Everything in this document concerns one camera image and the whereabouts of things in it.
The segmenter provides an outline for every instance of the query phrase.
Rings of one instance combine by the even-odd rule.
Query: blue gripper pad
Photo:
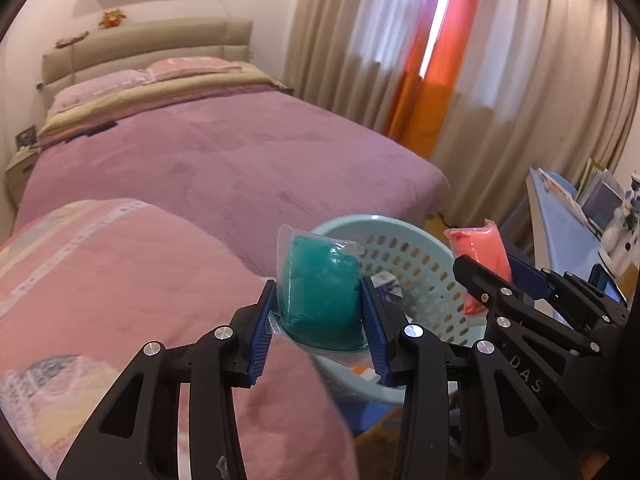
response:
[[[264,364],[267,361],[267,354],[271,343],[271,331],[267,330],[267,316],[270,310],[277,310],[277,307],[278,297],[276,295],[275,283],[273,283],[262,305],[262,312],[258,318],[258,324],[255,327],[251,344],[249,345],[249,366],[246,374],[251,384],[255,384],[258,377],[260,377],[264,371]]]
[[[369,345],[373,367],[380,376],[380,383],[383,386],[389,386],[391,366],[388,361],[388,342],[382,327],[382,322],[378,317],[374,299],[364,280],[360,280],[360,306],[362,308],[364,332],[367,335],[367,343]]]

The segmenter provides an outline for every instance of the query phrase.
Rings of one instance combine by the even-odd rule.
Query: window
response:
[[[449,0],[438,0],[436,5],[436,13],[433,16],[433,23],[431,23],[431,30],[429,32],[429,41],[427,42],[427,50],[422,58],[422,65],[420,67],[420,77],[424,77],[427,73],[427,67],[431,60],[431,54],[433,54],[433,47],[436,45],[436,41],[440,37],[440,31],[442,30],[442,22],[447,13],[447,7],[449,7]]]

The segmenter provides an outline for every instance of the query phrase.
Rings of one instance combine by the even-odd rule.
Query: purple bedspread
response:
[[[348,214],[419,224],[449,190],[427,161],[362,126],[279,92],[142,112],[40,157],[15,229],[69,202],[135,198],[190,220],[257,274],[276,236]]]

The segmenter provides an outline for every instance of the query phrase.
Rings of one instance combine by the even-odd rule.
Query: orange curtain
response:
[[[449,0],[440,38],[433,49],[406,126],[394,137],[423,158],[430,157],[438,139],[465,57],[479,1]]]
[[[409,57],[404,69],[404,76],[396,95],[396,104],[389,117],[386,128],[386,134],[395,140],[398,140],[409,115],[414,107],[415,97],[420,88],[422,79],[419,72],[422,65],[424,53],[427,50],[427,42],[429,41],[429,32],[431,31],[431,23],[433,23],[433,15],[436,13],[438,0],[424,0],[422,12],[418,17],[417,31],[415,34],[414,44],[412,44]]]

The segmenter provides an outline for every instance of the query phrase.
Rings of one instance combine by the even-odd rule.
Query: clear plastic wrapper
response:
[[[502,279],[511,281],[511,266],[504,249],[498,226],[493,220],[485,220],[484,227],[447,229],[444,234],[449,239],[455,257],[466,254],[479,264],[492,270]],[[465,315],[484,314],[486,308],[469,293],[465,298]]]
[[[277,254],[280,311],[271,316],[273,331],[286,332],[305,349],[365,349],[358,275],[361,251],[355,242],[281,227]]]

